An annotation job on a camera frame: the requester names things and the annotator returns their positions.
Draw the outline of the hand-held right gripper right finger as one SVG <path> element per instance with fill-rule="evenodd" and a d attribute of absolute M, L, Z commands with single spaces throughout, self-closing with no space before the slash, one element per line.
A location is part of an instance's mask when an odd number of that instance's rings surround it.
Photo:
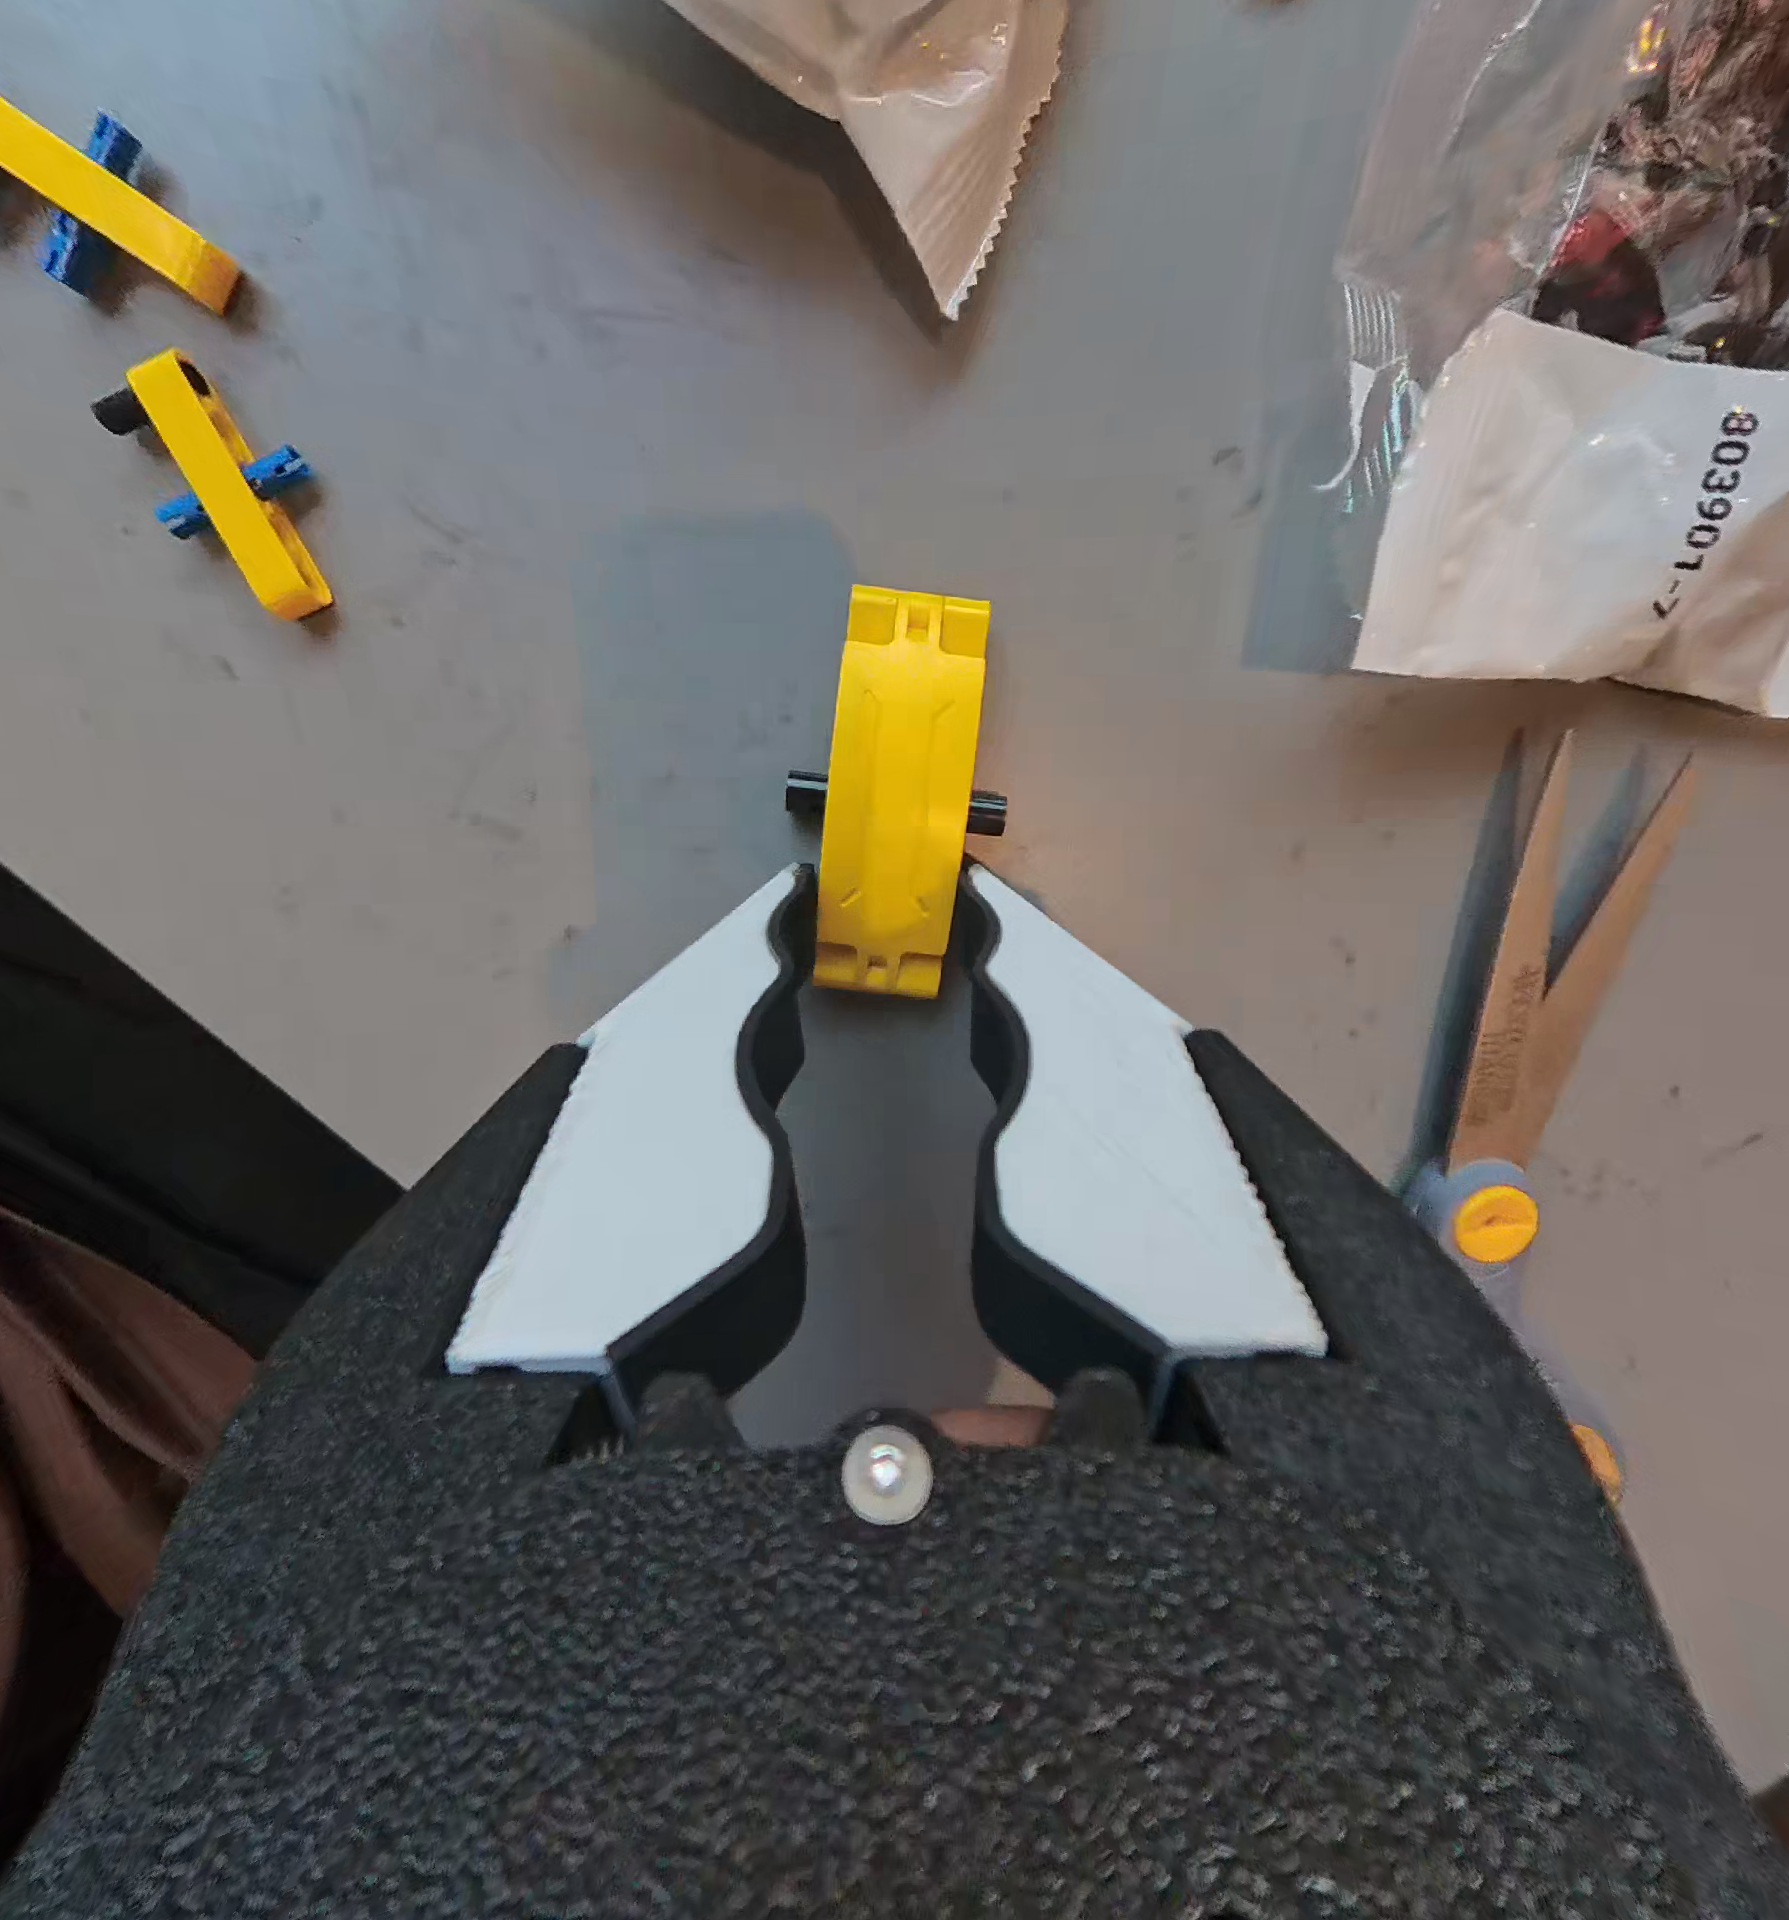
<path fill-rule="evenodd" d="M 973 1298 L 1060 1398 L 1118 1373 L 1165 1412 L 1184 1365 L 1329 1354 L 1194 1054 L 1195 1031 L 991 870 L 959 887 L 979 1142 Z"/>

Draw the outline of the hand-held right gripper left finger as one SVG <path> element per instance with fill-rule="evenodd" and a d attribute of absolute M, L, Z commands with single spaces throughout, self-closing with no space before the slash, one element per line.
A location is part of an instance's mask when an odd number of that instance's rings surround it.
<path fill-rule="evenodd" d="M 449 1375 L 578 1375 L 641 1414 L 667 1375 L 727 1400 L 786 1349 L 806 1234 L 778 1107 L 804 1064 L 810 924 L 794 864 L 580 1034 Z"/>

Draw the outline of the yellow curved panel piece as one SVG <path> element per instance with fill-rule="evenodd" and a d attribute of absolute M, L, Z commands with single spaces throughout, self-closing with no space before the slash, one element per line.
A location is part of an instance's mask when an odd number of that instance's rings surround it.
<path fill-rule="evenodd" d="M 856 585 L 823 780 L 787 808 L 818 815 L 811 984 L 933 999 L 970 833 L 1005 828 L 974 762 L 991 607 Z"/>

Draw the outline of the clear bag of dark parts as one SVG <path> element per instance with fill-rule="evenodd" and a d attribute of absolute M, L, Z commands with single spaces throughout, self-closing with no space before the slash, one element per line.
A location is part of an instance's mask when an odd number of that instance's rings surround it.
<path fill-rule="evenodd" d="M 1064 63 L 1065 3 L 673 3 L 838 126 L 954 322 L 996 248 Z"/>

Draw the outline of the grey orange scissors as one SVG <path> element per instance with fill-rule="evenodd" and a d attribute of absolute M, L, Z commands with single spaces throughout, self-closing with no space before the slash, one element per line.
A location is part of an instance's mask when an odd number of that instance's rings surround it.
<path fill-rule="evenodd" d="M 1561 735 L 1530 810 L 1513 815 L 1510 877 L 1456 1072 L 1451 1126 L 1414 1173 L 1407 1208 L 1532 1359 L 1601 1496 L 1615 1507 L 1626 1463 L 1607 1420 L 1522 1310 L 1520 1278 L 1543 1227 L 1532 1166 L 1687 825 L 1699 774 L 1693 757 L 1686 757 L 1611 861 L 1566 955 L 1553 958 L 1575 737 Z"/>

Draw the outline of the clear bag of yellow parts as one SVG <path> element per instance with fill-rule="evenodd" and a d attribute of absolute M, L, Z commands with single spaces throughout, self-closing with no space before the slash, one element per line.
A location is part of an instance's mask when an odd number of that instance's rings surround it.
<path fill-rule="evenodd" d="M 1789 4 L 1414 4 L 1245 660 L 1789 722 Z"/>

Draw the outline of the short yellow beam with pins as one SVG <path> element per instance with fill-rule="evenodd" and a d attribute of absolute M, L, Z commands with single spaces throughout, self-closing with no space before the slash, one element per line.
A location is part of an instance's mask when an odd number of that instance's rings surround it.
<path fill-rule="evenodd" d="M 333 609 L 333 590 L 281 506 L 282 493 L 311 483 L 308 463 L 290 445 L 257 457 L 183 353 L 169 349 L 132 368 L 91 415 L 117 439 L 161 444 L 186 489 L 156 510 L 161 525 L 177 541 L 211 535 L 263 613 L 298 623 Z"/>

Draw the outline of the long yellow beam with pins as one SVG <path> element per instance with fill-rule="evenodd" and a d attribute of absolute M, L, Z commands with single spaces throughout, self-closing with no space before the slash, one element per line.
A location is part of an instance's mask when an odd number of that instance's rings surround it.
<path fill-rule="evenodd" d="M 225 317 L 240 267 L 145 191 L 139 163 L 137 136 L 110 113 L 75 149 L 0 95 L 0 190 L 19 188 L 48 210 L 38 252 L 48 279 L 95 302 L 117 268 L 132 264 Z"/>

